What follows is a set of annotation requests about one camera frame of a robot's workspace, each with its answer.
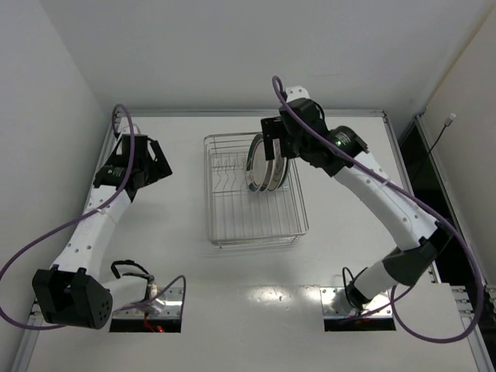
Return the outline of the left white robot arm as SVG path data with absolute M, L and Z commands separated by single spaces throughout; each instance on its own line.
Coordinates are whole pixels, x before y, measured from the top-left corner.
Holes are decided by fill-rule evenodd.
M 102 283 L 100 269 L 112 234 L 138 190 L 171 174 L 155 139 L 143 134 L 120 136 L 95 175 L 86 209 L 89 217 L 77 224 L 50 269 L 34 274 L 32 286 L 45 322 L 102 329 L 114 311 L 149 302 L 152 274 L 116 274 Z

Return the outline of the small blue patterned plate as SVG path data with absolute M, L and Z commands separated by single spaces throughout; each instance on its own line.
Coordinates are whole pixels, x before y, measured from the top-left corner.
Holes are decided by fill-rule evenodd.
M 291 162 L 291 159 L 288 159 L 286 158 L 286 164 L 285 164 L 285 167 L 284 167 L 284 173 L 283 173 L 283 177 L 281 178 L 281 184 L 280 186 L 282 187 L 288 177 L 288 172 L 289 172 L 289 169 L 290 169 L 290 162 Z

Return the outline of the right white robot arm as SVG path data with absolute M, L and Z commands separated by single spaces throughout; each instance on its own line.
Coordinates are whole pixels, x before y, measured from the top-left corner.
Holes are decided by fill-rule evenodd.
M 386 174 L 369 152 L 366 142 L 350 127 L 328 129 L 319 105 L 309 98 L 298 98 L 289 105 L 294 115 L 280 108 L 278 116 L 260 121 L 267 159 L 274 159 L 274 141 L 277 140 L 283 157 L 299 157 L 324 170 L 371 210 L 396 244 L 387 256 L 364 268 L 340 291 L 336 305 L 345 313 L 358 312 L 378 294 L 397 284 L 415 285 L 443 251 L 450 237 L 447 229 L 415 202 L 394 192 L 392 183 L 374 179 L 355 163 L 327 148 L 297 120 L 303 119 L 325 140 L 384 177 Z

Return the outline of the white plate with grey rim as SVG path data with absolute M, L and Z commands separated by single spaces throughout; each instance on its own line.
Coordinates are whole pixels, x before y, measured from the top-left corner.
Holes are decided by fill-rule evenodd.
M 277 160 L 276 167 L 274 169 L 274 174 L 270 185 L 268 186 L 268 191 L 275 191 L 282 186 L 287 177 L 288 171 L 288 159 L 286 157 L 280 157 Z

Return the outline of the green red rimmed plate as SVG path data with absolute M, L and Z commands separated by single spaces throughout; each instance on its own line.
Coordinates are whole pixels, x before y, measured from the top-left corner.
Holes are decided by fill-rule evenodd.
M 267 172 L 264 155 L 264 136 L 258 133 L 253 138 L 246 160 L 246 182 L 250 191 L 259 191 Z
M 273 174 L 274 174 L 274 169 L 277 164 L 277 160 L 280 157 L 280 151 L 279 151 L 279 145 L 276 141 L 274 141 L 274 154 L 275 154 L 275 159 L 274 160 L 266 160 L 267 162 L 267 172 L 265 179 L 263 181 L 263 184 L 259 190 L 259 192 L 267 191 L 268 186 L 271 183 Z

